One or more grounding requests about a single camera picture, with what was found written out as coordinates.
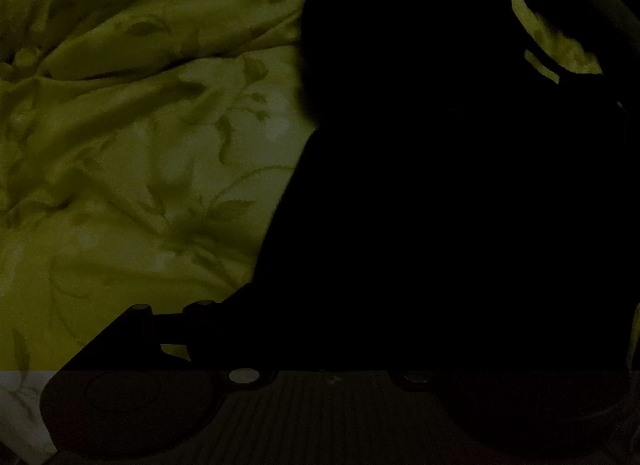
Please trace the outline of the black t-shirt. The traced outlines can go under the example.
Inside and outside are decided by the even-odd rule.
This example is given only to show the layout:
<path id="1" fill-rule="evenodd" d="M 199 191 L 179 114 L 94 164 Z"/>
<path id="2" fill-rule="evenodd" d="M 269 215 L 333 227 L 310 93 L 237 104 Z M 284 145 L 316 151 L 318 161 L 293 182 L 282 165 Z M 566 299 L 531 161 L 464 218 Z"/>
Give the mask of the black t-shirt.
<path id="1" fill-rule="evenodd" d="M 314 123 L 250 284 L 242 364 L 598 381 L 639 295 L 639 121 L 527 62 L 510 0 L 305 0 Z"/>

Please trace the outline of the floral light bed sheet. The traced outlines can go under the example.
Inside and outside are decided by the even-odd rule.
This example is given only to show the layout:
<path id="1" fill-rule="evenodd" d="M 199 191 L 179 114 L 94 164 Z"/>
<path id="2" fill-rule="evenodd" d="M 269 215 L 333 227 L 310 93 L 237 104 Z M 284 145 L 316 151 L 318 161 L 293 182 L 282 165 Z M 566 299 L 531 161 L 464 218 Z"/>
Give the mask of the floral light bed sheet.
<path id="1" fill-rule="evenodd" d="M 117 313 L 245 283 L 311 123 L 304 0 L 1 0 L 1 439 L 54 445 L 42 389 Z M 525 0 L 529 66 L 600 66 Z"/>

